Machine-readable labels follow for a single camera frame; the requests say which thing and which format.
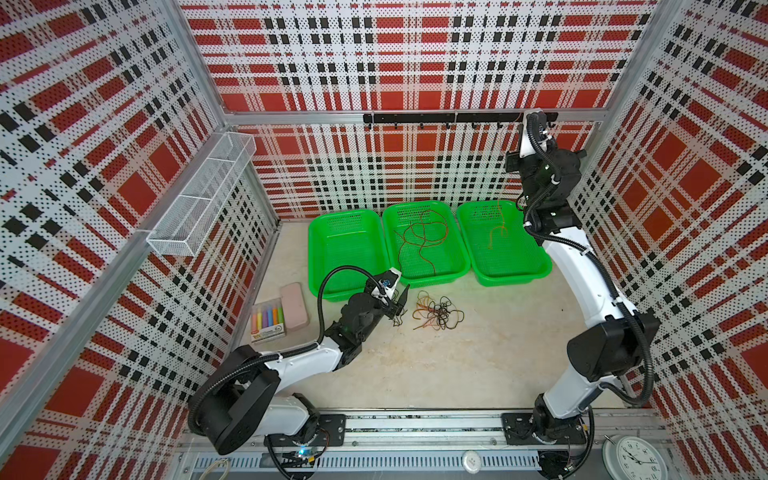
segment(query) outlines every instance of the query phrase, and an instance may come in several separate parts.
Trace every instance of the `mounting plate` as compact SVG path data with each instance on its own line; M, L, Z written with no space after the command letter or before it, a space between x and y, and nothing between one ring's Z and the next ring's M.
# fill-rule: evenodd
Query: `mounting plate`
M321 429L325 430L331 435L328 441L329 447L340 447L344 445L344 429L346 428L346 415L321 415L320 421L317 424ZM273 447L295 447L298 446L291 441L288 435L270 435ZM319 433L315 435L315 438L309 443L312 447L322 447L326 444L325 435ZM266 446L266 437L264 438L264 446Z
M530 413L502 414L502 429L504 430L504 437L507 439L507 445L541 445L541 443L533 437L520 439L513 433L528 431L528 429L531 428L530 419ZM559 439L556 441L555 445L567 445L569 442L571 445L584 445L587 443L584 432L577 429L575 426L568 430L568 437L568 439Z

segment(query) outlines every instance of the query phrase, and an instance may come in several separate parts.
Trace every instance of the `clock hand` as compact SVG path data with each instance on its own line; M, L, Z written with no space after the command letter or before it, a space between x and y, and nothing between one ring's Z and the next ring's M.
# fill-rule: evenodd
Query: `clock hand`
M653 462L641 462L640 460L636 459L634 457L634 455L629 453L629 450L625 449L624 447L622 447L621 449L624 450L627 453L627 455L629 455L629 457L632 458L634 461L636 461L638 464L640 464L640 463L653 463Z

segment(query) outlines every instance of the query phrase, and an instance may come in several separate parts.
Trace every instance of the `clock face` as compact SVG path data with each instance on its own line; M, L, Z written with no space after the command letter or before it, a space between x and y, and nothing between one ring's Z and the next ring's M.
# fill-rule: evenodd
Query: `clock face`
M667 466L648 442L638 437L623 437L615 448L619 468L630 480L666 480Z

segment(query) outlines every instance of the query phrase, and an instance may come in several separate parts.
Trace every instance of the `orange wire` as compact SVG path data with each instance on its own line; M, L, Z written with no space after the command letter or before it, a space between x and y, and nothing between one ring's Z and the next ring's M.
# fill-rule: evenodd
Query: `orange wire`
M433 213L433 214L437 215L438 217L442 218L442 222L440 222L440 221L428 221L428 222L425 222L425 221L423 221L423 217L424 217L424 214L429 214L429 213ZM437 239L437 240L430 240L430 239L428 239L428 238L427 238L427 230L426 230L426 226L427 226L427 225L433 225L433 224L438 224L438 225L442 225L442 226L444 226L444 227L445 227L445 234L443 235L443 237L442 237L442 238L440 238L440 239ZM421 225L421 227L422 227L422 235L423 235L423 237L420 237L420 236L419 236L419 235L416 233L416 231L414 230L414 228L413 228L413 227L414 227L414 226L416 226L416 225ZM407 232L408 230L411 230L411 233L413 233L413 236L414 236L414 237L416 237L416 238L419 238L420 240L423 240L423 241L421 242L421 244L419 244L419 243L413 243L413 242L409 242L409 241L406 239L406 232ZM405 269L403 268L403 266L402 266L402 261L400 260L400 256L402 255L402 248L403 248L403 247L404 247L406 244L408 244L408 245L413 245L414 247L418 247L418 248L419 248L419 257L421 257L421 259L422 259L422 260L424 260L425 262L429 263L429 265L431 265L431 266L432 266L432 275L433 275L433 276L437 276L437 269L435 268L435 264L434 264L434 263L432 263L432 262L430 262L429 260L427 260L427 259L424 257L424 255L422 254L422 250L423 250L425 247L427 247L427 248L430 248L430 247L437 247L438 245L441 245L443 242L445 242L445 239L447 239L447 238L448 238L449 229L448 229L448 223L445 221L445 217L444 217L444 216L442 216L441 214L439 214L438 212L435 212L435 211L434 211L434 210L432 210L432 209L429 209L429 210L424 210L424 211L423 211L423 212L421 212L421 214L419 215L419 221L418 221L418 222L413 222L413 223L411 223L410 225L408 225L408 226L407 226L407 228L406 228L405 230L403 230L403 231L402 231L402 233L400 233L400 232L399 232L399 231L397 231L397 230L395 230L395 233L396 233L396 234L397 234L397 235L398 235L398 236L399 236L399 237L402 239L402 243L400 244L400 249L399 249L399 250L398 250L398 252L397 252L397 262L400 264L400 268L401 268L401 269L403 269L403 270L405 270ZM431 245L427 245L427 242L434 242L434 243L433 243L433 244L431 244Z
M502 213L502 199L501 199L501 198L498 198L498 199L496 200L496 208L498 208L498 215L499 215L499 216L502 218L502 224L501 224L501 225L497 225L496 227L493 227L493 228L491 229L491 233L490 233L490 235L489 235L489 236L490 236L490 243L488 244L488 250L493 250L493 232L494 232L494 231L495 231L497 228L501 228L501 229L502 229L502 232L506 232L506 233L507 233L507 235L509 235L509 230L507 230L507 227L505 226L505 224L506 224L507 222L506 222L506 220L504 219L504 214Z

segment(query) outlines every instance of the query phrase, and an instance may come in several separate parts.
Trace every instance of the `pink eraser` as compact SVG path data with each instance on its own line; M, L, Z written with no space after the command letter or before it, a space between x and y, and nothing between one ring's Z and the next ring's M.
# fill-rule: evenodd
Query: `pink eraser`
M301 283L291 283L280 289L280 301L283 303L283 318L286 330L298 330L310 324L306 314L304 297L301 294Z

